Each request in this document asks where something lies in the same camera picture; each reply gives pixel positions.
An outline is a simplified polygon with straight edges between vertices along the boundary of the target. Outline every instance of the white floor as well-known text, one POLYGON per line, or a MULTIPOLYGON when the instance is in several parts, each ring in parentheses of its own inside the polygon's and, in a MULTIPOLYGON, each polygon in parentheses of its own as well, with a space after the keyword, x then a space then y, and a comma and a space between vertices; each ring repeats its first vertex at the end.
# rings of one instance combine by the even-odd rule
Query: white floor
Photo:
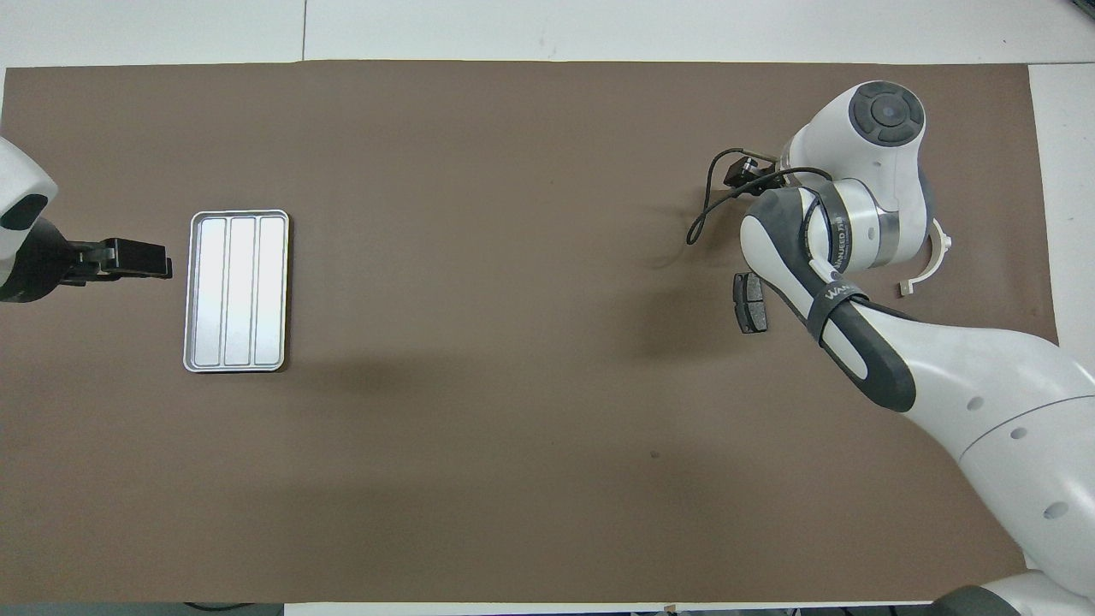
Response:
MULTIPOLYGON (((1087 313, 1095 301, 1095 20, 1068 0, 0 0, 0 69, 333 58, 1033 65, 1058 333, 1061 347, 1095 370, 1087 313)), ((473 607, 404 604, 399 613, 473 607)), ((394 612, 309 604, 286 613, 394 612)))

